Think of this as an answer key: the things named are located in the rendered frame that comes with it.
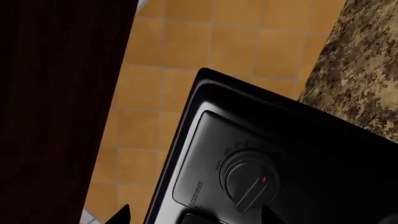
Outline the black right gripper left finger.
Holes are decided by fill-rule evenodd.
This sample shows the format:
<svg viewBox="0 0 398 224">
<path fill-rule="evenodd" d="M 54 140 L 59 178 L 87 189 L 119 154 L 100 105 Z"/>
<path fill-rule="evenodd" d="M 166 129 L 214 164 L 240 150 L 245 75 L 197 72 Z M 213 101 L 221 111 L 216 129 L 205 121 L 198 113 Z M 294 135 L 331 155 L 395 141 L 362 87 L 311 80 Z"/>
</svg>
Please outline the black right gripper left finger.
<svg viewBox="0 0 398 224">
<path fill-rule="evenodd" d="M 123 206 L 116 214 L 114 214 L 105 224 L 130 224 L 131 213 L 128 204 Z"/>
</svg>

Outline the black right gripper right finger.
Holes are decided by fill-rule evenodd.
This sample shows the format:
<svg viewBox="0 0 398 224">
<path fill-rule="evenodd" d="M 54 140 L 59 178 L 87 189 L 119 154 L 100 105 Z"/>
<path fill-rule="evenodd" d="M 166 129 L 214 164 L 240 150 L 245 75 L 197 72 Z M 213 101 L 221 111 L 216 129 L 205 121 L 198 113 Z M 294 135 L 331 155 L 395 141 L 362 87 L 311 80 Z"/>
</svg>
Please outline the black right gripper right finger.
<svg viewBox="0 0 398 224">
<path fill-rule="evenodd" d="M 285 224 L 285 222 L 277 216 L 267 205 L 264 205 L 261 210 L 262 224 Z"/>
</svg>

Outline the black temperature knob red mark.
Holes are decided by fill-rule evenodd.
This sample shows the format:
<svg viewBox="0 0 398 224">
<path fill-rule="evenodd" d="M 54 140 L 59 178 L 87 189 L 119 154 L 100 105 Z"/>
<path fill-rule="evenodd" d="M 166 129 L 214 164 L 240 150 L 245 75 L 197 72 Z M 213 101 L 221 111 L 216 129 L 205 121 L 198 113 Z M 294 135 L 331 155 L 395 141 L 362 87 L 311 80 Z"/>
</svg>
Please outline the black temperature knob red mark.
<svg viewBox="0 0 398 224">
<path fill-rule="evenodd" d="M 280 179 L 266 153 L 255 149 L 228 156 L 219 171 L 220 185 L 237 212 L 267 205 L 278 194 Z"/>
</svg>

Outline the black toaster oven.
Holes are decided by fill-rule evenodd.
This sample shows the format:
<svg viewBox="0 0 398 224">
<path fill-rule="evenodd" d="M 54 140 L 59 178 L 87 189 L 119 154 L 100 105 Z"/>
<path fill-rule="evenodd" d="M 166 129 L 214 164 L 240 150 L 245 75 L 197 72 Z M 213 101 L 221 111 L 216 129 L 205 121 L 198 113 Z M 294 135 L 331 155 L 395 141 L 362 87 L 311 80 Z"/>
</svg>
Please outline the black toaster oven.
<svg viewBox="0 0 398 224">
<path fill-rule="evenodd" d="M 255 149 L 276 166 L 285 224 L 398 224 L 398 143 L 209 68 L 193 82 L 144 224 L 262 224 L 219 171 Z"/>
</svg>

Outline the dark brown wooden cabinet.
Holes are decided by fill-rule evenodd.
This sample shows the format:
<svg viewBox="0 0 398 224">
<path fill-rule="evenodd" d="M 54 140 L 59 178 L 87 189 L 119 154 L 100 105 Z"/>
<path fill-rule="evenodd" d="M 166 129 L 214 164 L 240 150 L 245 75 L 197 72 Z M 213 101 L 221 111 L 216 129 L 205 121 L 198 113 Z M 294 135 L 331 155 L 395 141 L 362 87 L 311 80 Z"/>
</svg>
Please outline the dark brown wooden cabinet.
<svg viewBox="0 0 398 224">
<path fill-rule="evenodd" d="M 0 224 L 78 224 L 139 0 L 0 0 Z"/>
</svg>

